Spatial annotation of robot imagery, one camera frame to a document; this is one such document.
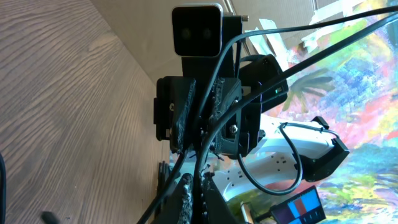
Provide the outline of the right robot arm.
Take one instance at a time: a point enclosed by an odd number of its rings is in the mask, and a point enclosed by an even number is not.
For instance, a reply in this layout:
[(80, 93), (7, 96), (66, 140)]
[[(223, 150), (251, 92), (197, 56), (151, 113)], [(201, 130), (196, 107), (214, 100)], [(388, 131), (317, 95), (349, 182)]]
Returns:
[[(213, 58), (183, 58), (183, 76), (157, 81), (154, 123), (158, 140), (168, 140), (172, 152), (179, 153), (188, 142), (186, 134), (195, 108), (196, 96), (211, 72)], [(244, 95), (263, 86), (281, 73), (271, 54), (248, 55), (233, 59), (226, 54), (219, 77), (211, 88), (207, 118), (199, 122), (206, 131), (225, 111)], [(295, 123), (266, 115), (266, 111), (287, 101), (287, 82), (271, 88), (239, 109), (217, 132), (209, 151), (230, 159), (264, 152), (266, 157), (230, 170), (216, 172), (213, 180), (225, 200), (297, 176), (315, 182), (330, 176), (348, 155), (348, 149), (329, 129), (326, 121), (315, 117)]]

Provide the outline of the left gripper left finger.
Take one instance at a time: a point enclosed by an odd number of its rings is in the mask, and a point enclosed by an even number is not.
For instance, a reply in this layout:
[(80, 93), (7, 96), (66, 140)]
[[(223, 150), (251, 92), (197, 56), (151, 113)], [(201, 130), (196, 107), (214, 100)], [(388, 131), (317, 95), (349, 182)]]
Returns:
[(185, 173), (152, 224), (187, 224), (193, 214), (193, 176)]

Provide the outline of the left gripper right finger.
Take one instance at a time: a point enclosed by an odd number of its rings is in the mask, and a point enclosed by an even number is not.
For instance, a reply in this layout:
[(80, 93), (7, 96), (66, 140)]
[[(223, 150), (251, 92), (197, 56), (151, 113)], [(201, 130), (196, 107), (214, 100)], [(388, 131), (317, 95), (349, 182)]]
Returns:
[(213, 181), (214, 173), (204, 174), (201, 182), (201, 217), (205, 224), (238, 224)]

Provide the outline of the red and blue background clutter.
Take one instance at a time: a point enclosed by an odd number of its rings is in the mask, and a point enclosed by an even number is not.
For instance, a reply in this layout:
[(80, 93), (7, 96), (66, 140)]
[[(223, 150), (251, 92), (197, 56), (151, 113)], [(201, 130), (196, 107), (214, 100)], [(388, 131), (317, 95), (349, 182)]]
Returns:
[(289, 79), (270, 115), (320, 115), (349, 149), (316, 182), (327, 223), (397, 222), (397, 24), (388, 24)]

